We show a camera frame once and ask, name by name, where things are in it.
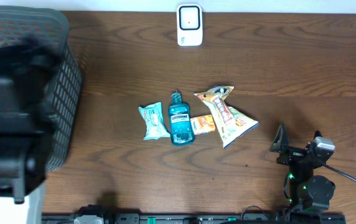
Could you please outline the yellow red snack bag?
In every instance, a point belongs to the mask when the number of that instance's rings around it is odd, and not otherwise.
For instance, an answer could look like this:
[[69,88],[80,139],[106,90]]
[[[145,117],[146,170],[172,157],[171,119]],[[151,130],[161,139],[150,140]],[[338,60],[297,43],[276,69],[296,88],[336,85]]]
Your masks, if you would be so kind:
[[194,93],[209,108],[224,149],[259,125],[257,120],[225,103],[225,98],[233,89],[234,86],[216,85],[207,91]]

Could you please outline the orange small sachet packet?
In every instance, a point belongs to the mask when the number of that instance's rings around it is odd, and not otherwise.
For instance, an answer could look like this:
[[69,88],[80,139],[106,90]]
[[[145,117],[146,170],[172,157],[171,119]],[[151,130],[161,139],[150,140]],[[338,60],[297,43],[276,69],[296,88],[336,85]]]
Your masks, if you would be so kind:
[[207,134],[216,130],[211,114],[193,117],[190,119],[190,123],[195,135]]

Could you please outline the teal Listerine mouthwash bottle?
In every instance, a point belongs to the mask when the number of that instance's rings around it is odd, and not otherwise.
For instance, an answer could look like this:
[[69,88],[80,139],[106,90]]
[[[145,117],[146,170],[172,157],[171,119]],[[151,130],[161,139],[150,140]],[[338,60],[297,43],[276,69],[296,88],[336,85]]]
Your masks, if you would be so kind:
[[192,144],[195,135],[190,122],[189,104],[183,102],[181,92],[176,90],[171,94],[171,104],[168,107],[171,128],[171,142],[175,146]]

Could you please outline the mint green wipes pack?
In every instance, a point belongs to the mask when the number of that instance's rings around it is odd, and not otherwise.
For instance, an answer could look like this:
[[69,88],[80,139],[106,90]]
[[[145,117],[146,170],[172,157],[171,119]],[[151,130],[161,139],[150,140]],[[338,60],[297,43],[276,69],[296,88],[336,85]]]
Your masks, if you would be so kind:
[[144,140],[169,138],[171,136],[164,124],[161,102],[147,105],[145,107],[140,106],[138,110],[146,123]]

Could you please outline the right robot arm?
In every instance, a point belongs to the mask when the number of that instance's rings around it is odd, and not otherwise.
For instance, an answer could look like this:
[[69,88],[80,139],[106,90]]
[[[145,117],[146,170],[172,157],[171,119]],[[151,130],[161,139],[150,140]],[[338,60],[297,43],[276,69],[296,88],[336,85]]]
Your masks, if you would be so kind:
[[314,139],[304,148],[291,146],[285,125],[279,125],[269,150],[279,154],[278,164],[289,167],[283,192],[291,208],[314,213],[329,209],[335,184],[324,176],[314,175],[314,170],[327,162],[334,149],[333,141],[324,138],[320,131],[315,132]]

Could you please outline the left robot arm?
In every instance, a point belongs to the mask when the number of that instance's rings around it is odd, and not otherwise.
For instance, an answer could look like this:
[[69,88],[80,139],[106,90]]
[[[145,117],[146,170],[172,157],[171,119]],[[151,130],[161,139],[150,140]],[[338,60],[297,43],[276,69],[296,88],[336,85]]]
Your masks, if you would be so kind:
[[57,117],[45,98],[60,55],[33,37],[0,48],[0,223],[40,223]]

